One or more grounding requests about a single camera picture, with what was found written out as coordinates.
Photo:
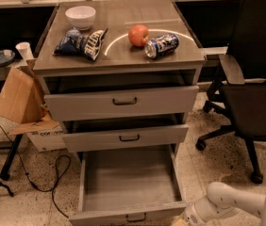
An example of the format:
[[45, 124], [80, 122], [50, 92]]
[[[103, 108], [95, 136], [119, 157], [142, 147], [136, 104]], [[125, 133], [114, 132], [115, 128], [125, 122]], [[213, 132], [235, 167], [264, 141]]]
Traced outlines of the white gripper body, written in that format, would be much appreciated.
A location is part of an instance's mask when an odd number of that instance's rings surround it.
[[187, 226], [205, 226], [210, 220], [231, 218], [238, 213], [238, 209], [228, 205], [217, 205], [208, 196], [204, 196], [196, 202], [189, 204], [180, 217]]

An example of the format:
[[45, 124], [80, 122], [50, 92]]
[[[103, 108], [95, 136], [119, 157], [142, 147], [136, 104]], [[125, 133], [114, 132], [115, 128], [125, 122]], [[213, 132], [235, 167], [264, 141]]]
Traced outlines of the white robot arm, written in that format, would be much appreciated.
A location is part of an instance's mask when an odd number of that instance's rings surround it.
[[260, 226], [266, 226], [266, 195], [213, 182], [207, 194], [189, 204], [171, 226], [205, 226], [213, 219], [233, 217], [240, 210], [260, 218]]

